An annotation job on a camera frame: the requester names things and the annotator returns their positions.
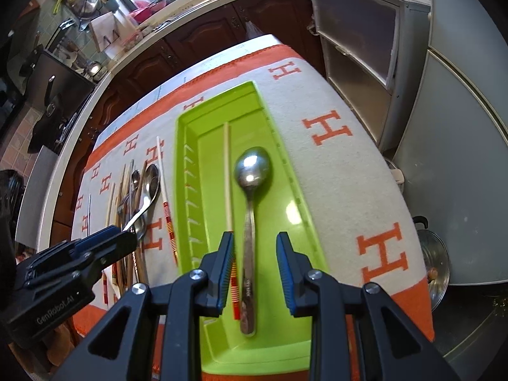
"sink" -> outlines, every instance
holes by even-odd
[[[157,26],[165,20],[175,19],[182,14],[189,12],[191,9],[198,5],[202,5],[211,0],[176,0],[164,7],[162,10],[156,12],[153,16],[141,23],[141,27],[148,25]]]

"red striped chopstick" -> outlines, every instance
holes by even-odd
[[[171,212],[169,211],[168,195],[166,193],[166,181],[164,179],[164,168],[162,165],[161,139],[159,136],[157,136],[157,162],[159,165],[159,170],[161,171],[161,192],[164,206],[164,217],[166,218],[166,228],[168,229],[169,241],[171,243],[173,257],[175,259],[175,263],[178,264],[178,252],[176,248],[175,233],[173,230],[173,221],[171,220]]]
[[[226,230],[233,231],[233,211],[231,209],[231,168],[229,167],[229,122],[224,123],[224,203]],[[233,304],[233,317],[240,320],[240,291],[236,271],[236,258],[233,258],[231,267],[231,301]]]
[[[106,274],[102,273],[102,289],[104,295],[104,303],[108,306],[108,279],[106,278]]]

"plastic bag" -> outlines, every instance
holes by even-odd
[[[252,21],[247,21],[247,23],[245,23],[245,28],[247,29],[247,40],[265,35]]]

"wooden cabinet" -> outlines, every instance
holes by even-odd
[[[188,68],[245,41],[245,28],[233,6],[227,4],[179,27],[165,40]]]
[[[160,40],[131,61],[113,81],[134,104],[184,68],[170,47]]]
[[[233,6],[243,22],[252,21],[263,33],[273,34],[325,76],[321,41],[307,30],[310,0],[237,0]]]
[[[49,246],[54,246],[61,241],[70,240],[72,227],[53,221],[51,235],[49,237]]]
[[[62,185],[55,206],[53,219],[60,224],[71,227],[74,219],[74,210],[78,200],[79,187],[83,179],[84,169],[88,156],[93,150],[93,142],[87,136],[87,128],[81,132],[78,143],[76,144],[69,163],[63,174]]]
[[[135,102],[135,98],[130,96],[129,93],[124,90],[123,85],[119,85],[115,78],[106,88],[90,114],[86,124],[87,128],[91,130],[91,134],[96,131],[104,130],[113,120]]]

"tile floor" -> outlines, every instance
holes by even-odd
[[[41,118],[42,111],[30,108],[14,132],[9,145],[0,160],[0,170],[14,169],[25,178],[25,184],[34,168],[37,153],[27,152],[31,132],[35,123]]]

